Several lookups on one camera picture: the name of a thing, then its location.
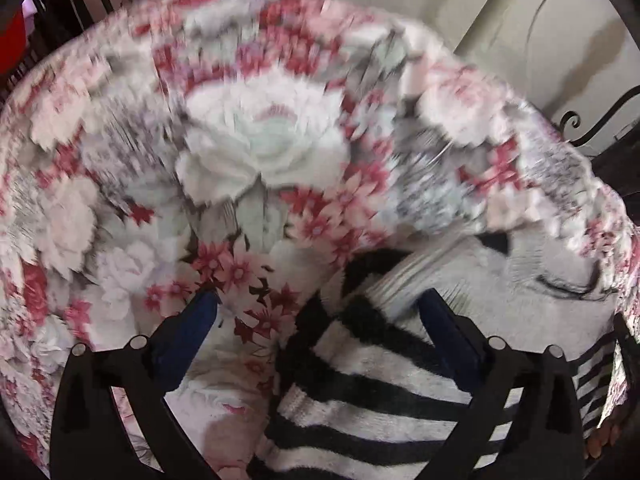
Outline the black white striped sweater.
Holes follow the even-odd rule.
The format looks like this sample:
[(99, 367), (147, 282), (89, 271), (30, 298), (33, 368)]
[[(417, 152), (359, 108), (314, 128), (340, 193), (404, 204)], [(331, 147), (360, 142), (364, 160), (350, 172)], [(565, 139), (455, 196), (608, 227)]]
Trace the black white striped sweater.
[(558, 346), (591, 434), (608, 396), (617, 298), (599, 260), (535, 228), (367, 252), (298, 312), (247, 473), (416, 477), (483, 385), (492, 336), (525, 352)]

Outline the floral bed cover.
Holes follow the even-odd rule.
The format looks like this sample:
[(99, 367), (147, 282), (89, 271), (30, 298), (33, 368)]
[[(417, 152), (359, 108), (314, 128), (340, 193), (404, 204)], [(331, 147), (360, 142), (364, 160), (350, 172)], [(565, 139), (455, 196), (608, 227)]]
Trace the floral bed cover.
[(471, 403), (416, 300), (562, 349), (590, 452), (629, 396), (639, 230), (541, 112), (345, 0), (142, 0), (1, 115), (1, 402), (53, 474), (73, 348), (219, 299), (169, 411), (216, 479), (413, 479)]

